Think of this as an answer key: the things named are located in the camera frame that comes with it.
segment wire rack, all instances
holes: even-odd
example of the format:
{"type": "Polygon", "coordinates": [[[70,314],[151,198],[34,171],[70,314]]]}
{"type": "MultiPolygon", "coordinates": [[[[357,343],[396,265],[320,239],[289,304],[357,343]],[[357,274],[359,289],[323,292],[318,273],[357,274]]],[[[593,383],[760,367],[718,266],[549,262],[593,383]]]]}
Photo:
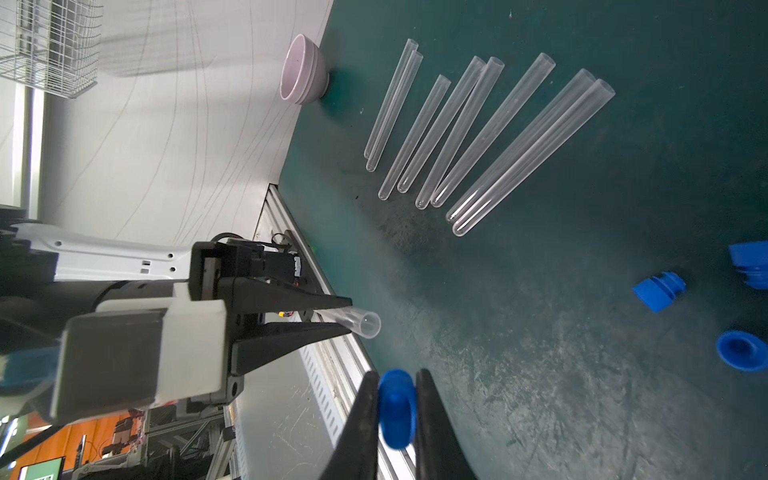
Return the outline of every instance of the wire rack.
{"type": "Polygon", "coordinates": [[[0,77],[75,98],[96,83],[98,0],[0,0],[0,77]]]}

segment blue cap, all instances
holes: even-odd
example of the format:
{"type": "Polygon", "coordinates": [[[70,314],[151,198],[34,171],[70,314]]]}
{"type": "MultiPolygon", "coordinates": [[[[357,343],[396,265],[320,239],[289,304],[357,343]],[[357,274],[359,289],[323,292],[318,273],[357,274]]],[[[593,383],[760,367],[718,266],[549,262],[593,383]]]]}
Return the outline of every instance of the blue cap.
{"type": "Polygon", "coordinates": [[[717,339],[717,353],[725,363],[744,372],[768,368],[768,346],[751,333],[731,330],[717,339]]]}
{"type": "Polygon", "coordinates": [[[654,313],[659,313],[672,305],[672,300],[678,293],[685,291],[685,282],[675,273],[664,272],[661,277],[652,276],[643,280],[632,290],[637,298],[648,305],[648,308],[654,313]]]}
{"type": "Polygon", "coordinates": [[[768,242],[735,243],[728,247],[730,259],[745,283],[757,290],[768,290],[768,242]]]}
{"type": "Polygon", "coordinates": [[[390,370],[379,381],[379,424],[384,442],[401,450],[416,435],[416,387],[402,370],[390,370]]]}

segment monitor screen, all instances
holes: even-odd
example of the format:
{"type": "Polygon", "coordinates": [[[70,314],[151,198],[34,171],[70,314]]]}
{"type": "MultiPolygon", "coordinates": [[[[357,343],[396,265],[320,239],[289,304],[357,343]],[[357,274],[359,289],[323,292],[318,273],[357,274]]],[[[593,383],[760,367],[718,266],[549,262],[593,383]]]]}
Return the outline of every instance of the monitor screen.
{"type": "Polygon", "coordinates": [[[27,465],[18,473],[18,480],[58,480],[63,466],[64,457],[27,465]]]}

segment black cable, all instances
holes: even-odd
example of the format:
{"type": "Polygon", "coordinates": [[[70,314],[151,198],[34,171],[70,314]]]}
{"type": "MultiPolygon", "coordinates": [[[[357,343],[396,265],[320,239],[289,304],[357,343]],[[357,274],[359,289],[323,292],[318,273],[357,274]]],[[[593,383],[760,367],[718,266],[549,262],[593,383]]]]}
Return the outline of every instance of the black cable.
{"type": "Polygon", "coordinates": [[[290,247],[291,246],[290,239],[288,238],[288,236],[286,234],[284,234],[282,232],[273,233],[273,235],[272,235],[272,243],[277,243],[277,241],[275,240],[275,237],[277,237],[278,235],[282,235],[283,236],[283,240],[285,241],[285,243],[281,243],[280,245],[283,245],[285,247],[290,247]]]}
{"type": "Polygon", "coordinates": [[[94,450],[94,452],[96,452],[96,458],[98,458],[99,454],[98,454],[98,450],[96,449],[96,445],[94,445],[94,443],[91,440],[86,440],[85,443],[91,444],[91,448],[94,450]]]}
{"type": "Polygon", "coordinates": [[[8,450],[2,457],[0,457],[0,468],[7,467],[14,460],[19,460],[22,455],[30,452],[34,447],[45,442],[53,435],[56,435],[56,433],[63,429],[65,426],[66,425],[51,425],[26,442],[22,442],[20,445],[17,445],[14,448],[8,450]]]}
{"type": "Polygon", "coordinates": [[[98,448],[96,449],[96,453],[97,453],[97,454],[99,454],[99,455],[102,455],[102,454],[101,454],[101,447],[103,447],[105,443],[107,443],[107,442],[111,442],[111,441],[112,441],[112,439],[106,439],[106,440],[104,440],[104,441],[101,443],[101,445],[99,445],[99,446],[98,446],[98,448]]]}
{"type": "Polygon", "coordinates": [[[210,239],[210,241],[217,242],[219,240],[222,240],[223,238],[242,238],[242,237],[237,233],[223,232],[223,233],[219,233],[214,238],[210,239]]]}

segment test tube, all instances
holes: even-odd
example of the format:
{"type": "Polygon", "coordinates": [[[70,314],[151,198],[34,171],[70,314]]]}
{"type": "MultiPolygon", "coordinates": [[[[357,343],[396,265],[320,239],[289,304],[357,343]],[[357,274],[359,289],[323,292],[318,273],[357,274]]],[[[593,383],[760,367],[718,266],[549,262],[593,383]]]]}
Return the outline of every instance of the test tube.
{"type": "Polygon", "coordinates": [[[379,132],[379,139],[373,145],[373,152],[371,152],[371,158],[366,163],[366,170],[372,172],[376,169],[376,165],[379,164],[379,159],[382,157],[382,152],[386,146],[386,141],[389,139],[389,134],[392,133],[392,127],[395,126],[397,116],[400,115],[400,109],[402,104],[406,101],[408,92],[411,90],[413,79],[416,78],[416,73],[419,71],[419,66],[422,64],[424,55],[418,53],[416,50],[411,52],[411,58],[406,63],[406,69],[402,73],[402,79],[400,79],[400,85],[395,89],[395,94],[392,96],[392,104],[389,106],[389,111],[384,116],[384,123],[382,124],[382,130],[379,132]]]}
{"type": "Polygon", "coordinates": [[[616,92],[597,80],[469,209],[453,223],[453,233],[463,237],[488,215],[523,180],[611,100],[616,92]]]}
{"type": "Polygon", "coordinates": [[[371,339],[379,335],[382,320],[378,313],[369,312],[356,306],[344,306],[328,310],[315,310],[323,320],[336,322],[357,333],[361,337],[371,339]]]}
{"type": "Polygon", "coordinates": [[[475,166],[480,157],[488,150],[488,147],[496,140],[502,130],[506,128],[512,118],[520,111],[525,102],[533,95],[538,86],[554,68],[554,60],[549,55],[541,53],[533,64],[522,76],[520,81],[507,98],[498,106],[488,123],[480,130],[480,133],[467,147],[464,154],[458,159],[448,175],[432,195],[432,206],[441,207],[451,196],[458,184],[464,180],[467,173],[475,166]]]}
{"type": "Polygon", "coordinates": [[[419,149],[413,154],[411,163],[408,164],[406,172],[402,175],[400,182],[398,182],[397,191],[401,194],[407,192],[411,185],[413,185],[416,175],[424,167],[429,155],[432,154],[432,150],[435,149],[437,142],[440,141],[440,137],[448,129],[459,108],[462,107],[464,100],[469,96],[469,92],[472,91],[472,88],[480,78],[483,67],[485,67],[485,62],[478,57],[472,58],[472,61],[469,62],[469,66],[467,66],[458,84],[454,87],[448,100],[445,101],[445,105],[443,105],[435,122],[424,137],[424,141],[419,145],[419,149]]]}
{"type": "Polygon", "coordinates": [[[379,190],[380,199],[386,200],[389,198],[392,189],[395,188],[397,179],[400,178],[400,174],[405,170],[406,164],[411,158],[411,154],[413,154],[413,151],[416,149],[419,140],[422,139],[422,135],[427,129],[429,121],[437,111],[437,107],[440,105],[442,98],[445,97],[445,93],[450,86],[451,81],[449,79],[442,75],[437,77],[435,84],[432,86],[432,90],[427,96],[427,100],[424,102],[422,110],[413,122],[411,131],[408,132],[406,141],[402,143],[402,147],[400,147],[400,151],[397,153],[397,157],[395,157],[395,161],[392,163],[392,168],[389,169],[389,172],[384,179],[384,183],[382,183],[381,190],[379,190]]]}
{"type": "Polygon", "coordinates": [[[593,74],[581,69],[536,118],[520,133],[490,167],[472,184],[469,190],[451,207],[445,219],[453,223],[466,212],[472,202],[480,198],[521,155],[533,145],[539,137],[551,127],[563,113],[569,109],[584,92],[595,82],[593,74]]]}
{"type": "Polygon", "coordinates": [[[392,76],[392,80],[389,82],[389,87],[386,89],[386,94],[384,94],[384,102],[382,102],[382,107],[379,109],[379,114],[376,116],[376,121],[373,122],[373,130],[371,130],[371,136],[368,138],[366,149],[363,152],[363,156],[366,159],[371,158],[373,146],[376,144],[376,140],[379,138],[379,132],[382,130],[382,125],[384,124],[384,116],[389,111],[389,106],[392,103],[392,97],[395,95],[395,89],[397,89],[397,86],[400,84],[400,79],[402,78],[402,73],[406,69],[406,63],[408,63],[408,59],[411,58],[411,52],[417,50],[418,48],[419,44],[415,40],[409,38],[406,42],[406,47],[402,50],[400,61],[397,62],[395,74],[392,76]]]}
{"type": "Polygon", "coordinates": [[[429,205],[429,199],[432,198],[440,180],[442,180],[445,172],[448,171],[448,167],[451,166],[454,155],[456,155],[458,148],[464,141],[464,137],[467,136],[469,128],[477,118],[478,112],[480,112],[485,99],[488,98],[488,94],[491,93],[491,89],[493,89],[503,69],[504,62],[496,57],[490,57],[488,63],[483,67],[477,85],[472,89],[472,93],[469,95],[462,113],[458,114],[458,119],[453,125],[451,133],[445,139],[442,150],[440,150],[440,154],[437,156],[421,191],[419,191],[419,195],[416,197],[416,208],[419,210],[424,210],[429,205]]]}

